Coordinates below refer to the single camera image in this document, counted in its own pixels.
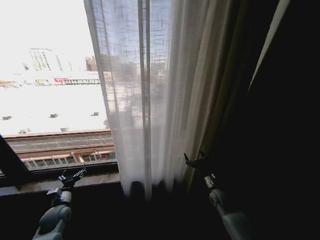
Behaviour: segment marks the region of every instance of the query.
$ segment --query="window frame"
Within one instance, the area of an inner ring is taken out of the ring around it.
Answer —
[[[62,166],[30,171],[1,135],[0,149],[2,153],[2,159],[0,159],[0,169],[3,172],[3,175],[0,176],[0,187],[17,186],[33,181],[57,179],[66,169],[65,166]],[[76,172],[80,171],[82,167],[82,165],[67,167],[67,174],[75,174]],[[86,170],[88,175],[119,171],[118,163],[116,161],[88,164],[86,165]]]

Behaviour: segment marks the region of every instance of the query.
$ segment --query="railing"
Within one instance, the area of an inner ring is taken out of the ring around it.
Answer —
[[[110,129],[3,136],[29,170],[116,162]]]
[[[113,146],[110,129],[3,136],[17,153]]]

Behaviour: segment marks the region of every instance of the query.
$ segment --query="tall building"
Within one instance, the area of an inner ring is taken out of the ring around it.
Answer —
[[[29,49],[32,64],[34,70],[42,71],[49,70],[52,71],[56,68],[57,64],[55,63],[55,56],[52,50],[47,48],[30,48]]]
[[[92,57],[85,57],[85,69],[90,72],[96,72],[97,71],[97,64],[96,64],[96,58],[95,56]]]

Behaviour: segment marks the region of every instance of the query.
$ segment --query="sheer white curtain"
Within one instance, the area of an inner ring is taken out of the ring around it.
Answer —
[[[215,104],[231,1],[85,0],[121,184],[190,183]]]

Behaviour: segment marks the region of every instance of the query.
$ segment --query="window glass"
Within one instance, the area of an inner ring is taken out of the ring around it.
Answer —
[[[18,4],[0,2],[0,134],[29,170],[82,165],[113,144],[84,2]]]

